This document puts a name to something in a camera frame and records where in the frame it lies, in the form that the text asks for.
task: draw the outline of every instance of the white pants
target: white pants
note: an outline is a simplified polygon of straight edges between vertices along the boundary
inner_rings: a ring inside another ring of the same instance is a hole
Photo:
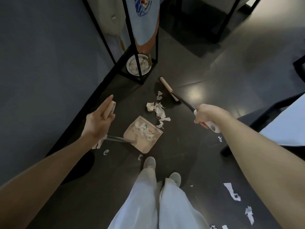
[[[143,169],[132,190],[108,229],[156,229],[159,195],[155,171]],[[159,212],[159,229],[210,229],[185,193],[166,178]]]

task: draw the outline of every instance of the wall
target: wall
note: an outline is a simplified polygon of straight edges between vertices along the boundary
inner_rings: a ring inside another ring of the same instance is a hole
[[[0,31],[1,185],[45,157],[113,63],[82,0],[0,0]]]

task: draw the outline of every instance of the foot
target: foot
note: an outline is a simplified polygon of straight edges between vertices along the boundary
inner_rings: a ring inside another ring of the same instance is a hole
[[[178,187],[180,187],[180,184],[181,184],[181,176],[180,176],[179,173],[173,172],[173,173],[170,175],[169,178],[170,178],[171,180],[173,180],[173,181],[176,183],[176,185],[177,185]]]
[[[156,160],[153,157],[146,158],[144,165],[143,165],[143,169],[145,169],[147,167],[151,167],[151,168],[153,168],[153,170],[156,170]]]

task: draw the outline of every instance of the beige dustpan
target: beige dustpan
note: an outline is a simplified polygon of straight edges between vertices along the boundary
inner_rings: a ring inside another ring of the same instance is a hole
[[[148,141],[145,138],[141,138],[141,136],[137,135],[134,131],[135,123],[139,122],[140,124],[145,123],[148,127],[148,130],[150,130],[154,134],[154,140]],[[132,144],[134,147],[136,147],[140,152],[143,154],[147,154],[150,149],[153,147],[155,142],[158,140],[158,138],[162,135],[163,131],[155,127],[152,123],[150,123],[148,120],[144,119],[143,117],[139,116],[124,132],[124,138],[129,140],[135,140],[137,141],[136,144]]]

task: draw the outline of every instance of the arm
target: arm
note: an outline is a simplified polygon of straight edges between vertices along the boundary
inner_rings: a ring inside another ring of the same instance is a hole
[[[305,225],[305,162],[227,111],[202,104],[195,123],[215,122],[252,188],[284,229]]]
[[[87,115],[84,130],[77,141],[23,171],[0,188],[0,228],[27,227],[82,156],[107,134],[115,115],[111,114],[103,120],[101,114],[112,98],[111,95],[96,111]]]

